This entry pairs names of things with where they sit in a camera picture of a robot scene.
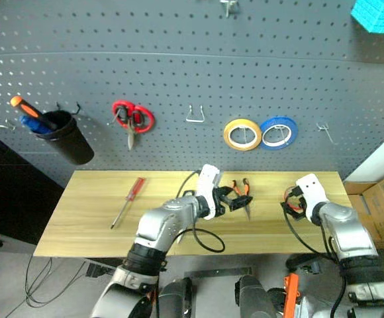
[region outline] red screwdriver handle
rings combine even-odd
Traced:
[[[145,178],[138,178],[136,179],[136,182],[134,183],[132,189],[130,189],[130,192],[128,193],[126,200],[133,201],[134,197],[136,197],[136,194],[139,193],[140,189],[145,183]]]

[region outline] blue plastic basket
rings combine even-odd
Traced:
[[[367,31],[384,33],[384,0],[357,0],[351,15]]]

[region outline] black cable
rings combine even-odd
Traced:
[[[304,242],[304,240],[298,235],[298,233],[296,232],[296,230],[293,228],[288,216],[287,216],[287,212],[286,212],[286,208],[285,208],[285,205],[283,206],[283,215],[285,216],[285,220],[286,220],[286,223],[287,223],[287,226],[289,227],[289,229],[291,230],[291,232],[295,235],[295,237],[297,238],[297,240],[302,244],[304,245],[305,247],[307,247],[311,252],[319,255],[320,257],[323,257],[327,260],[333,260],[331,257],[329,256],[326,256],[324,255],[323,253],[320,253],[319,251],[313,249],[311,246],[309,246],[306,242]]]
[[[185,186],[186,182],[189,181],[190,178],[192,178],[192,176],[194,174],[200,174],[201,171],[200,170],[195,170],[194,172],[192,172],[191,174],[188,175],[188,177],[185,179],[185,181],[183,181],[183,183],[181,184],[180,188],[179,188],[179,191],[177,192],[176,194],[176,199],[180,196],[180,192],[181,190],[183,189],[183,187]]]
[[[221,253],[221,252],[224,252],[224,250],[226,249],[226,245],[224,244],[224,241],[215,233],[213,232],[210,232],[208,230],[204,230],[204,229],[199,229],[197,227],[195,227],[195,223],[193,223],[193,228],[192,229],[185,229],[181,232],[179,232],[179,234],[177,234],[175,237],[174,237],[174,240],[176,240],[177,237],[185,234],[185,233],[188,233],[188,232],[193,232],[193,236],[195,238],[195,240],[197,241],[197,243],[199,245],[201,245],[203,248],[205,248],[206,250],[209,250],[211,252],[214,252],[214,253]],[[219,250],[216,250],[216,249],[213,249],[207,245],[205,245],[204,243],[202,243],[202,241],[199,239],[199,237],[197,236],[197,233],[196,232],[203,232],[203,233],[207,233],[207,234],[210,234],[212,237],[215,237],[222,245],[222,248],[219,249]]]
[[[326,239],[326,232],[324,231],[323,224],[320,225],[320,230],[322,231],[322,236],[323,236],[323,244],[324,248],[326,249],[327,255],[330,257],[330,259],[334,259],[332,256],[332,253],[330,253],[329,247],[327,245],[327,239]]]
[[[79,269],[77,270],[77,272],[75,273],[75,275],[73,276],[73,278],[67,283],[67,285],[56,295],[54,296],[53,298],[47,300],[47,301],[38,301],[37,299],[35,299],[33,297],[33,293],[55,272],[51,272],[51,269],[52,269],[52,259],[50,258],[47,263],[45,264],[45,266],[43,267],[43,269],[41,269],[41,271],[39,272],[38,275],[36,275],[35,279],[33,280],[33,282],[31,283],[31,285],[29,286],[28,284],[28,271],[30,269],[30,264],[32,262],[32,258],[33,258],[33,255],[30,256],[30,259],[28,260],[28,264],[27,264],[27,268],[26,268],[26,275],[24,277],[24,292],[26,293],[26,296],[25,298],[23,299],[22,302],[20,302],[13,310],[11,310],[7,315],[6,317],[9,317],[10,315],[12,315],[24,302],[31,308],[41,308],[41,307],[44,307],[46,305],[48,305],[49,303],[51,303],[52,301],[54,301],[55,299],[57,299],[58,297],[60,297],[71,285],[73,285],[78,279],[82,278],[84,275],[80,275],[80,276],[77,276],[79,274],[79,272],[81,271],[81,269],[83,268],[83,266],[85,265],[85,262],[82,263],[82,265],[79,267]],[[48,271],[47,273],[43,276],[43,278],[39,281],[39,283],[37,284],[37,286],[35,286],[35,283],[39,280],[39,278],[41,277],[41,275],[45,272],[45,270],[48,268]]]
[[[52,301],[54,301],[55,299],[59,298],[71,285],[74,284],[74,282],[78,279],[80,279],[81,277],[83,276],[77,276],[81,269],[83,268],[83,266],[85,265],[85,262],[83,262],[81,264],[81,266],[77,269],[77,272],[74,274],[74,276],[71,278],[71,280],[67,283],[67,285],[57,294],[55,295],[53,298],[47,300],[47,301],[38,301],[36,299],[33,298],[33,292],[30,292],[32,287],[33,287],[33,284],[26,290],[26,297],[27,297],[27,305],[29,305],[30,307],[32,308],[41,308],[41,307],[44,307],[46,305],[48,305],[49,303],[51,303]]]
[[[338,298],[336,298],[336,301],[334,302],[333,307],[330,310],[330,318],[334,318],[335,312],[336,312],[340,302],[342,301],[342,298],[343,298],[343,296],[345,294],[345,289],[346,289],[346,279],[345,279],[345,276],[342,274],[342,266],[339,263],[338,255],[336,254],[335,250],[333,249],[332,241],[333,241],[333,238],[329,237],[329,247],[330,247],[330,249],[332,251],[332,254],[335,257],[336,263],[337,263],[337,265],[339,266],[339,269],[340,269],[340,275],[341,275],[341,278],[342,278],[342,287],[340,288],[340,292],[339,292]]]
[[[155,309],[156,309],[157,318],[160,318],[160,300],[158,298],[158,296],[160,294],[159,288],[160,288],[160,275],[158,275],[157,286],[156,286],[156,291],[155,291],[155,295],[156,295]]]
[[[188,175],[188,177],[185,179],[185,181],[183,181],[183,183],[181,184],[180,188],[179,188],[179,191],[177,192],[177,195],[176,197],[179,197],[180,195],[180,192],[181,190],[183,189],[183,186],[186,184],[186,182],[192,178],[192,176],[194,174],[200,174],[201,171],[200,170],[195,170],[194,172],[192,172],[191,174]],[[193,237],[195,238],[195,240],[197,241],[197,243],[203,247],[204,249],[206,250],[209,250],[210,252],[213,252],[213,253],[221,253],[221,252],[224,252],[224,250],[226,249],[226,245],[224,245],[224,242],[223,240],[217,235],[217,234],[214,234],[213,232],[210,232],[208,230],[204,230],[204,229],[197,229],[196,228],[196,223],[197,223],[197,219],[194,217],[193,215],[193,210],[191,210],[191,213],[192,213],[192,219],[193,219],[193,223],[192,223],[192,229],[185,229],[184,231],[181,231],[180,233],[178,233],[175,238],[173,239],[173,241],[176,240],[177,237],[187,233],[187,232],[193,232]],[[207,234],[210,234],[211,236],[215,237],[222,245],[222,248],[219,249],[219,250],[216,250],[214,248],[211,248],[207,245],[205,245],[198,237],[197,235],[197,232],[204,232],[204,233],[207,233]]]

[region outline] gray floor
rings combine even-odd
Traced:
[[[384,266],[384,251],[381,252]],[[185,272],[197,270],[252,267],[254,274],[267,289],[282,287],[286,275],[284,261],[287,255],[235,255],[235,256],[174,256],[168,258],[168,270],[161,275],[161,286],[175,278],[184,277]],[[27,254],[0,253],[0,317],[5,317],[24,298],[24,274],[29,259]],[[34,258],[31,277],[45,265],[47,259]],[[75,274],[83,260],[54,259],[55,272],[37,291],[38,300],[56,295]],[[333,264],[322,262],[321,275],[300,274],[300,290],[303,294],[333,302],[340,289],[338,271]],[[197,286],[196,317],[237,318],[238,308],[234,304],[234,282],[236,276],[194,279]],[[20,306],[11,317],[88,317],[110,276],[100,278],[82,277],[64,295],[49,305],[33,309],[26,304]],[[343,301],[342,309],[350,304]]]

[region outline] red scissors handle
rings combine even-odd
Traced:
[[[148,124],[145,127],[135,127],[134,128],[134,131],[136,131],[137,134],[146,133],[148,130],[150,130],[152,128],[152,126],[154,126],[154,123],[155,123],[154,115],[149,110],[147,110],[147,108],[145,108],[141,105],[135,105],[134,103],[131,103],[129,101],[123,101],[123,100],[115,101],[113,103],[114,116],[116,116],[117,111],[120,107],[124,107],[127,110],[126,113],[127,113],[128,117],[132,117],[134,115],[133,114],[134,111],[139,111],[142,114],[144,114],[144,116],[147,116]],[[127,123],[122,122],[118,116],[116,117],[116,120],[124,129],[128,128]]]

